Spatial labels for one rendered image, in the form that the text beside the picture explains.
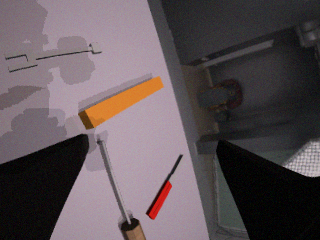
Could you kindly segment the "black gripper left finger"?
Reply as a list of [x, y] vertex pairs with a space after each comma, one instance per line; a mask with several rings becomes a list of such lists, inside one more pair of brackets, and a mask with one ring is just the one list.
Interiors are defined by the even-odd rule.
[[1, 240], [51, 240], [88, 149], [81, 133], [0, 164]]

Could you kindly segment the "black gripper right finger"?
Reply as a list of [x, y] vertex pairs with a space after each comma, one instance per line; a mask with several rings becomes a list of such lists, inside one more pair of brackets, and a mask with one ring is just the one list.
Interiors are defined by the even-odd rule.
[[216, 152], [249, 240], [299, 240], [320, 219], [320, 176], [300, 175], [227, 140]]

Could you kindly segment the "orange rectangular bar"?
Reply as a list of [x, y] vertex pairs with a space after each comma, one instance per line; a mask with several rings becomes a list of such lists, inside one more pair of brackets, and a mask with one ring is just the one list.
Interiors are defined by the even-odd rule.
[[160, 76], [153, 77], [153, 79], [144, 81], [144, 83], [136, 85], [136, 87], [129, 88], [127, 91], [117, 93], [117, 95], [109, 97], [107, 100], [100, 101], [99, 104], [92, 105], [92, 107], [84, 109], [77, 115], [80, 116], [81, 123], [84, 124], [85, 128], [99, 127], [104, 121], [112, 119], [112, 116], [131, 107], [133, 104], [139, 103], [140, 100], [159, 91], [160, 88], [163, 88]]

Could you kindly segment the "hook tool with brown wooden handle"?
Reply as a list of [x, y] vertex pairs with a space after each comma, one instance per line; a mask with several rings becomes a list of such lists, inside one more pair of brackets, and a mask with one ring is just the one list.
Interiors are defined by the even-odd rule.
[[109, 168], [109, 171], [111, 171], [113, 185], [115, 185], [117, 197], [119, 197], [120, 205], [124, 209], [125, 217], [127, 217], [127, 221], [124, 221], [124, 223], [121, 224], [121, 232], [123, 232], [124, 239], [125, 240], [145, 240], [143, 229], [141, 229], [139, 220], [129, 219], [127, 215], [127, 209], [125, 209], [124, 201], [123, 199], [121, 199], [119, 184], [117, 184], [116, 177], [115, 175], [113, 175], [113, 172], [112, 172], [111, 161], [109, 161], [107, 148], [105, 148], [105, 143], [103, 140], [101, 140], [101, 141], [97, 141], [97, 144], [101, 144], [101, 147], [103, 147], [104, 155], [105, 157], [107, 157], [108, 168]]

